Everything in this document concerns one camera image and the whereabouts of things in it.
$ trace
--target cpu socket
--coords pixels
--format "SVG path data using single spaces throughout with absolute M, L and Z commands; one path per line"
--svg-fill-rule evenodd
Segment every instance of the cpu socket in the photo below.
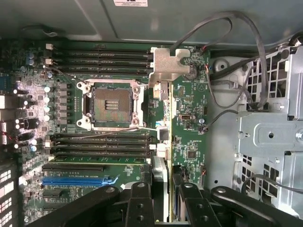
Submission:
M 77 126 L 89 131 L 118 131 L 143 127 L 144 86 L 124 79 L 88 79 L 82 91 L 82 118 Z

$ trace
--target screw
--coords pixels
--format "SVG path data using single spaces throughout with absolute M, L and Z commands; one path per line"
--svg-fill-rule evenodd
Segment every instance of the screw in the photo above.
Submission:
M 191 188 L 193 185 L 192 185 L 191 183 L 186 183 L 184 186 L 185 186 L 186 188 Z
M 106 192 L 107 192 L 107 193 L 111 193 L 111 192 L 113 192 L 114 190 L 115 190 L 114 188 L 110 187 L 110 188 L 107 188 L 107 189 L 106 189 Z
M 140 183 L 140 184 L 138 184 L 137 185 L 139 188 L 143 188 L 144 186 L 145 186 L 145 184 L 144 183 Z
M 226 190 L 225 190 L 225 189 L 223 189 L 223 188 L 218 188 L 218 189 L 217 189 L 217 192 L 219 192 L 219 193 L 225 193 L 225 192 L 226 192 Z

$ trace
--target blue pcie slot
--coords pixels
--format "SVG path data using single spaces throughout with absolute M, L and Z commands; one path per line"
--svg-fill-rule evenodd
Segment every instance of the blue pcie slot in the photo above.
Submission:
M 96 186 L 102 187 L 116 183 L 119 176 L 113 179 L 109 177 L 103 178 L 89 178 L 89 177 L 53 177 L 46 176 L 42 180 L 42 184 L 47 185 L 59 185 L 59 186 Z

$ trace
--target white label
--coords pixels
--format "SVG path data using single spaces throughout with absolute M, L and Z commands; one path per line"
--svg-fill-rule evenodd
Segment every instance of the white label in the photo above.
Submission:
M 115 6 L 147 7 L 147 0 L 114 0 Z

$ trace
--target motherboard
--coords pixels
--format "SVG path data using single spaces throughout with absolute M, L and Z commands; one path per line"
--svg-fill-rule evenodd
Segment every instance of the motherboard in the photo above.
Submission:
M 149 87 L 151 49 L 167 47 L 1 42 L 1 142 L 18 161 L 21 225 L 98 187 L 151 183 L 153 156 L 203 183 L 209 54 L 183 46 L 190 73 Z

